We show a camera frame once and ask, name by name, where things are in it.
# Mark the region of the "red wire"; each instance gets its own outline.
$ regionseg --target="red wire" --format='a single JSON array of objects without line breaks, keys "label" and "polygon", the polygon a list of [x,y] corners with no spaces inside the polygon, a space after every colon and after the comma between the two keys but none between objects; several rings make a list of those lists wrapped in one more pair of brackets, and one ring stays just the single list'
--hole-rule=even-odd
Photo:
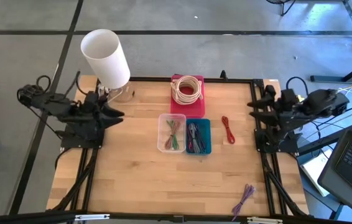
[{"label": "red wire", "polygon": [[231,134],[230,127],[228,126],[228,118],[226,116],[221,117],[221,121],[226,127],[227,131],[227,140],[230,144],[234,144],[236,142],[236,139],[234,138],[233,134]]}]

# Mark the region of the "blue container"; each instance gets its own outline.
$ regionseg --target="blue container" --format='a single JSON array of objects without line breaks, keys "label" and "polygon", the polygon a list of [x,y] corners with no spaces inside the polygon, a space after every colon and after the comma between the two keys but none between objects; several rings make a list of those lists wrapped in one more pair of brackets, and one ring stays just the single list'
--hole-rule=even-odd
[{"label": "blue container", "polygon": [[[200,128],[200,135],[205,144],[205,151],[201,153],[194,153],[188,148],[188,132],[190,131],[188,125],[195,123]],[[211,147],[211,122],[209,119],[187,119],[186,120],[186,152],[190,155],[208,155],[212,152]]]}]

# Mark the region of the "wooden tabletop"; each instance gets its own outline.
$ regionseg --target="wooden tabletop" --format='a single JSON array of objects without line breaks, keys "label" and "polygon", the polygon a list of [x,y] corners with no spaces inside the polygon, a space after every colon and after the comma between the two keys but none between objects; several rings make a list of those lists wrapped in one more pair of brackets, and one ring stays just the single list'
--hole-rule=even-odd
[{"label": "wooden tabletop", "polygon": [[[170,85],[167,82],[132,82],[136,94],[127,103],[111,103],[125,112],[124,121],[106,130],[99,150],[88,210],[90,212],[153,213],[185,215],[231,215],[239,203],[245,184],[256,191],[240,215],[269,215],[260,155],[256,151],[255,120],[248,84],[206,83],[205,116],[211,122],[212,153],[191,156],[167,154],[157,149],[158,117],[170,112]],[[265,85],[280,90],[277,80]],[[94,91],[95,76],[82,76],[84,91]],[[83,100],[76,93],[76,100]],[[236,138],[227,141],[222,116],[229,118]],[[47,208],[59,203],[76,177],[81,149],[64,154],[57,166]],[[299,168],[288,154],[278,153],[282,183],[304,212],[308,212]],[[82,190],[78,200],[81,207]],[[276,211],[278,198],[273,190]]]}]

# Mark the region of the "concrete floor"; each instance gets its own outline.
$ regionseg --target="concrete floor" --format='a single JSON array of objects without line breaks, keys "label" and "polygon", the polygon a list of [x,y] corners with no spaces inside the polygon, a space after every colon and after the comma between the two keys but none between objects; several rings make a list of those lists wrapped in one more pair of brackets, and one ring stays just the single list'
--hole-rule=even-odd
[{"label": "concrete floor", "polygon": [[[77,0],[0,0],[0,29],[68,30],[76,4]],[[264,0],[89,0],[83,3],[76,30],[352,31],[351,18],[341,2],[297,1],[286,16],[279,13],[280,6]],[[74,35],[72,39],[58,92],[68,88],[78,69],[93,74],[80,52],[82,38]],[[285,86],[292,76],[307,79],[352,71],[352,36],[120,35],[120,39],[134,76],[218,77],[226,70],[230,78],[276,78]],[[34,83],[39,75],[55,73],[64,41],[64,35],[0,35],[0,215],[7,213],[38,122],[17,102],[16,90]],[[304,95],[300,83],[291,85]],[[308,82],[308,87],[313,91],[343,86]],[[348,97],[352,102],[352,93]],[[49,124],[63,128],[52,118]],[[339,123],[349,124],[352,118]],[[322,134],[337,130],[330,127]],[[304,136],[312,132],[313,126],[303,129]],[[20,212],[45,209],[59,145],[45,129]],[[306,197],[312,215],[329,217],[328,208],[311,195]],[[349,214],[344,220],[352,221],[352,211],[343,214]]]}]

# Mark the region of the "coiled cable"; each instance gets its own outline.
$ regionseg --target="coiled cable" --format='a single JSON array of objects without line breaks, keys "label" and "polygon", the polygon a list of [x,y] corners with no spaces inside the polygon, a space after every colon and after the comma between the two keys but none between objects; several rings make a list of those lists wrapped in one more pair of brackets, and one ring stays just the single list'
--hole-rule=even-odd
[{"label": "coiled cable", "polygon": [[226,132],[227,132],[227,140],[230,144],[234,144],[236,142],[236,139],[234,138],[233,134],[230,131],[230,127],[228,124],[228,118],[226,116],[221,117],[221,121],[226,127]]},{"label": "coiled cable", "polygon": [[[193,76],[185,75],[177,80],[172,80],[170,87],[172,88],[173,99],[180,105],[190,105],[196,102],[197,99],[202,100],[203,98],[201,93],[201,81],[198,81],[197,78]],[[181,87],[193,89],[193,94],[188,95],[182,93],[180,91]]]}]

